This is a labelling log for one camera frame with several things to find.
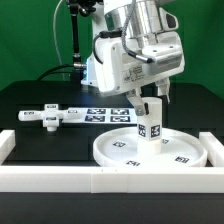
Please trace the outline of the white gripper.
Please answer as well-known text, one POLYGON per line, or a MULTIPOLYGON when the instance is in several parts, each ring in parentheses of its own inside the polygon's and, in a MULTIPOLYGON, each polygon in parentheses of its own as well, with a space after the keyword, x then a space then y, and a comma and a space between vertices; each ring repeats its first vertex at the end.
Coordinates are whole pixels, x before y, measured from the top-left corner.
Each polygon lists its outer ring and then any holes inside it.
POLYGON ((157 81, 157 95, 170 103, 170 80, 167 77, 184 70, 185 61, 179 35, 176 32, 161 33, 157 40, 156 44, 143 48, 138 46, 135 39, 127 41, 132 51, 152 58, 152 63, 129 56, 124 51, 120 38, 107 38, 96 42, 96 52, 101 60, 101 63, 95 60, 99 90, 105 95, 118 95, 129 91, 128 100, 137 116, 149 114, 148 104, 141 98, 140 87, 157 81))

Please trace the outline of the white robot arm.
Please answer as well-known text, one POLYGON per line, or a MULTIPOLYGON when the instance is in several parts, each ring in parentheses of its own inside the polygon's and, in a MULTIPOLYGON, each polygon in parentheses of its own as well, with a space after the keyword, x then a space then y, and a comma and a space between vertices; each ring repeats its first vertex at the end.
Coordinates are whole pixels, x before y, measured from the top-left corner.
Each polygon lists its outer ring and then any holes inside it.
POLYGON ((124 93, 139 116, 149 112, 141 88, 154 83, 169 94, 169 78, 184 70, 177 18, 163 9, 172 0, 95 0, 92 53, 85 85, 105 95, 124 93))

